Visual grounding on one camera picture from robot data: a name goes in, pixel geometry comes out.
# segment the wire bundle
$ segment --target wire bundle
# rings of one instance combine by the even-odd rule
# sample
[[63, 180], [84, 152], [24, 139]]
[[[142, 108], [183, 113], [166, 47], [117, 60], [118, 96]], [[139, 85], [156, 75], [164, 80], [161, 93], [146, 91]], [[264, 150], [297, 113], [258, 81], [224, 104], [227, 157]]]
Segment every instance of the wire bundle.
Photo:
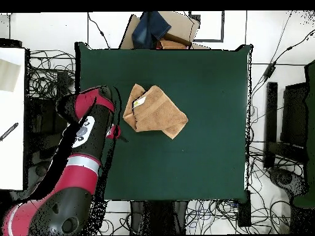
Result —
[[[61, 54], [49, 57], [48, 52], [61, 52]], [[36, 54], [43, 53], [44, 57], [35, 57]], [[71, 79], [74, 82], [75, 76], [75, 57], [71, 54], [63, 52], [61, 50], [39, 50], [31, 51], [31, 60], [37, 59], [41, 63], [39, 66], [34, 67], [30, 65], [29, 74], [30, 74], [30, 92], [28, 93], [29, 97], [40, 98], [40, 99], [50, 99], [56, 100], [57, 98], [57, 73], [60, 71], [66, 71]], [[71, 63], [67, 66], [56, 65], [52, 66], [53, 59], [69, 59]]]

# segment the desk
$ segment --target desk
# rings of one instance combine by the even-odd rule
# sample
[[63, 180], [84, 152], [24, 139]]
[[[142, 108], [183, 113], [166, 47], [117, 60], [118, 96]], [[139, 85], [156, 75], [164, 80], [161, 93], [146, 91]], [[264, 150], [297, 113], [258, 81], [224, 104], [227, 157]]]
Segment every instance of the desk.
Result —
[[[244, 199], [249, 50], [89, 50], [79, 45], [81, 91], [118, 88], [122, 135], [129, 140], [116, 143], [105, 199]], [[136, 83], [146, 90], [160, 86], [187, 115], [189, 122], [174, 140], [163, 132], [136, 133], [123, 121]]]
[[0, 48], [0, 59], [20, 65], [13, 92], [0, 90], [0, 135], [18, 127], [0, 142], [0, 189], [23, 190], [25, 49]]

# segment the cloth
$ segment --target cloth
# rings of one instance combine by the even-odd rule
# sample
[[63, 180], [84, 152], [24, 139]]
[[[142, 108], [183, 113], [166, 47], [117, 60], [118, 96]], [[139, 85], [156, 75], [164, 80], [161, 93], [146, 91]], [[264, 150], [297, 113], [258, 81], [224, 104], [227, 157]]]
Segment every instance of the cloth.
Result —
[[[136, 102], [145, 99], [136, 106]], [[123, 119], [136, 131], [161, 130], [174, 139], [188, 122], [170, 98], [158, 87], [152, 86], [147, 92], [135, 84], [130, 93]]]
[[163, 38], [159, 41], [161, 44], [161, 49], [164, 50], [176, 50], [176, 49], [183, 49], [186, 50], [186, 46], [183, 44], [180, 44], [179, 42], [173, 42], [173, 41], [167, 41]]
[[135, 49], [153, 49], [155, 44], [171, 28], [158, 11], [145, 12], [132, 33]]

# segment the cardboard box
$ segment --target cardboard box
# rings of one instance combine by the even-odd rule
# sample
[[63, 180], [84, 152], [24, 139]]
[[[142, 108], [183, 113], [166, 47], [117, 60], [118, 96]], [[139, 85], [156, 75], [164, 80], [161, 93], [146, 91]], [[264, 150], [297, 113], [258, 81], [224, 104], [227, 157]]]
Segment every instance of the cardboard box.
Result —
[[[193, 46], [194, 49], [208, 49], [207, 47], [193, 44], [194, 37], [199, 27], [199, 22], [185, 15], [172, 11], [159, 11], [164, 20], [171, 26], [171, 29], [163, 37], [165, 40], [179, 42], [186, 46]], [[124, 37], [119, 46], [120, 49], [133, 49], [132, 33], [139, 24], [140, 19], [132, 15], [127, 25]]]

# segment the white floor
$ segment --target white floor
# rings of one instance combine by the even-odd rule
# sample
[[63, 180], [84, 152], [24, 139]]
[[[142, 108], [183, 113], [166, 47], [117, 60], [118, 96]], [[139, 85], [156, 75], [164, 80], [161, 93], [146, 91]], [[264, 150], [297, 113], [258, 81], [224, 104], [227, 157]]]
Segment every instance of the white floor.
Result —
[[[204, 43], [213, 49], [235, 50], [241, 44], [252, 44], [252, 86], [255, 86], [265, 71], [267, 64], [277, 49], [279, 38], [285, 22], [288, 19], [290, 11], [225, 11], [225, 38], [223, 43]], [[111, 48], [118, 48], [119, 43], [124, 34], [131, 12], [97, 12], [90, 13], [91, 19], [95, 20], [100, 29], [104, 32]], [[293, 11], [289, 19], [287, 27], [284, 31], [281, 43], [275, 57], [280, 55], [286, 48], [294, 45], [314, 29], [314, 14], [307, 11]], [[31, 50], [62, 50], [64, 52], [75, 55], [74, 42], [88, 42], [93, 49], [105, 49], [106, 42], [98, 32], [96, 26], [87, 20], [87, 13], [41, 13], [41, 14], [13, 14], [10, 21], [6, 16], [0, 15], [0, 37], [11, 37], [23, 42], [23, 46]], [[285, 53], [278, 61], [274, 74], [268, 81], [278, 83], [278, 106], [283, 104], [282, 97], [286, 85], [297, 84], [305, 81], [304, 65], [315, 60], [315, 38], [309, 37], [307, 41]], [[57, 64], [66, 65], [67, 61], [56, 61]], [[265, 113], [265, 85], [255, 94], [253, 104], [258, 108], [257, 116]], [[282, 110], [278, 110], [278, 139], [281, 129]], [[255, 133], [255, 141], [263, 140], [264, 118], [262, 117], [256, 124], [253, 124]], [[262, 143], [255, 143], [258, 149], [262, 149]], [[260, 178], [253, 176], [252, 186], [260, 193], [267, 208], [277, 200], [288, 201], [283, 190], [274, 186], [266, 176]], [[252, 194], [252, 222], [266, 219], [269, 214], [266, 210], [255, 211], [263, 207], [263, 202], [257, 192], [251, 187]], [[201, 208], [201, 202], [190, 202], [189, 208], [194, 210], [193, 216], [201, 215], [208, 205]], [[128, 212], [130, 206], [128, 202], [110, 202], [108, 204], [108, 212]], [[286, 204], [278, 203], [274, 206], [273, 211], [278, 216], [290, 216], [290, 209]], [[195, 218], [191, 220], [191, 215], [187, 216], [188, 234], [210, 234], [211, 225], [212, 234], [234, 234], [236, 233], [231, 223], [225, 219], [218, 219], [213, 222], [211, 218]], [[121, 226], [119, 218], [125, 218], [126, 213], [107, 213], [106, 218], [109, 219], [114, 228]], [[259, 223], [259, 225], [271, 225], [270, 219]], [[286, 233], [287, 227], [280, 225], [277, 231]], [[265, 226], [255, 226], [259, 233], [268, 233], [269, 229]], [[254, 228], [250, 228], [251, 232], [256, 232]], [[103, 234], [110, 234], [113, 231], [109, 222], [104, 222], [101, 229]], [[114, 234], [128, 234], [125, 228], [118, 229]]]

